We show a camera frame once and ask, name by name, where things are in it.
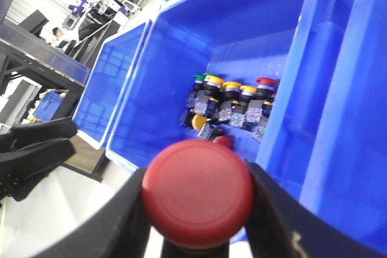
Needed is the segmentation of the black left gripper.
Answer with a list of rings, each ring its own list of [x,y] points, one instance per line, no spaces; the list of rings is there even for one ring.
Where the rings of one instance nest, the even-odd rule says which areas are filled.
[[[76,150],[72,118],[20,124],[1,134],[1,199],[22,201]]]

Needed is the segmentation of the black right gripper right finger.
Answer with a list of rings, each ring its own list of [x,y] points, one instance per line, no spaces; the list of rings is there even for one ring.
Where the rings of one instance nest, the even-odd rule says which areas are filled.
[[[254,187],[245,224],[253,257],[383,257],[312,214],[258,164],[245,164]]]

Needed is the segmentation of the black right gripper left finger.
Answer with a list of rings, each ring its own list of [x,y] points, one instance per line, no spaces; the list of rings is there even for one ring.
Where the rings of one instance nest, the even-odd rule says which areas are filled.
[[[144,168],[136,170],[95,215],[36,257],[143,257],[150,232],[144,175]]]

